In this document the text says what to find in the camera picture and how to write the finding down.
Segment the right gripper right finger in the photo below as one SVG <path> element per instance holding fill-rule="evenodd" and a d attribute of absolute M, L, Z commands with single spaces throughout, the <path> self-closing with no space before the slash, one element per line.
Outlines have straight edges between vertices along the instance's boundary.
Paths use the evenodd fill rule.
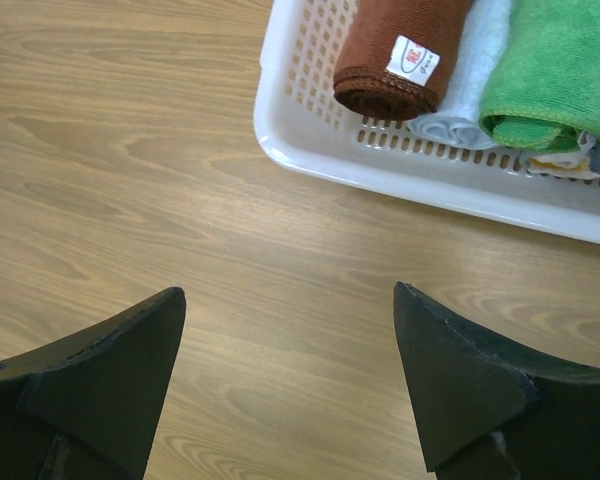
<path fill-rule="evenodd" d="M 600 479 L 600 368 L 511 340 L 405 283 L 393 317 L 427 471 Z"/>

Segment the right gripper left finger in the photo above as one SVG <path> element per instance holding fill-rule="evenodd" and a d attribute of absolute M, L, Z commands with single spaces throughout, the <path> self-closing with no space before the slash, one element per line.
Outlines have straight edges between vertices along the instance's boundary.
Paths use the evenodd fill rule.
<path fill-rule="evenodd" d="M 0 360 L 0 479 L 141 479 L 180 347 L 183 289 Z"/>

